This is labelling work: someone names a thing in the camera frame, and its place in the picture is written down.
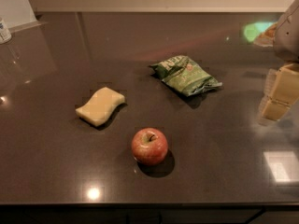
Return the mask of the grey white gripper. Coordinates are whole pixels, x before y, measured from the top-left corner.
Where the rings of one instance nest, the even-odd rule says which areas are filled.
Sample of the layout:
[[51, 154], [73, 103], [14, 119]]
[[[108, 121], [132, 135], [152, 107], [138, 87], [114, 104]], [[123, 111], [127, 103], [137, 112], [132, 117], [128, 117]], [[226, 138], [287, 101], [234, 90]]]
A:
[[294, 0], [278, 20], [274, 51], [291, 63], [268, 71], [259, 112], [262, 119], [278, 121], [299, 100], [299, 0]]

